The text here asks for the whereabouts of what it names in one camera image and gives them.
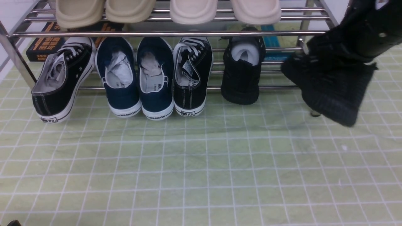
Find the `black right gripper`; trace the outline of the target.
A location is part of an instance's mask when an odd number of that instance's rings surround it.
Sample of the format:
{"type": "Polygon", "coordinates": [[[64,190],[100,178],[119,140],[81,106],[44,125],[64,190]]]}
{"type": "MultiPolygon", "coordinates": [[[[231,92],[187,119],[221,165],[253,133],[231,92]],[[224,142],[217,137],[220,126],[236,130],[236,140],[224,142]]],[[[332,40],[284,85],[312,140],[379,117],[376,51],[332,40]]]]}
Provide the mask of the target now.
{"type": "Polygon", "coordinates": [[[306,66],[342,68],[364,65],[375,68],[373,53],[377,41],[375,29],[376,1],[352,1],[341,23],[317,35],[307,43],[306,66]]]}

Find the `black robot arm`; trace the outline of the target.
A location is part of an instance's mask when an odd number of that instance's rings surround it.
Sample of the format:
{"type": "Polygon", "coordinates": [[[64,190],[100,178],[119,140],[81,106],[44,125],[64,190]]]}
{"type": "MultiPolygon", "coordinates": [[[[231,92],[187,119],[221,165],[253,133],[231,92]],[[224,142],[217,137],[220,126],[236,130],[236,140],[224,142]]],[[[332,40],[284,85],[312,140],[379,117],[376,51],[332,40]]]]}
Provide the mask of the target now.
{"type": "Polygon", "coordinates": [[[371,62],[401,43],[400,0],[352,0],[343,20],[307,43],[310,55],[323,60],[371,62]]]}

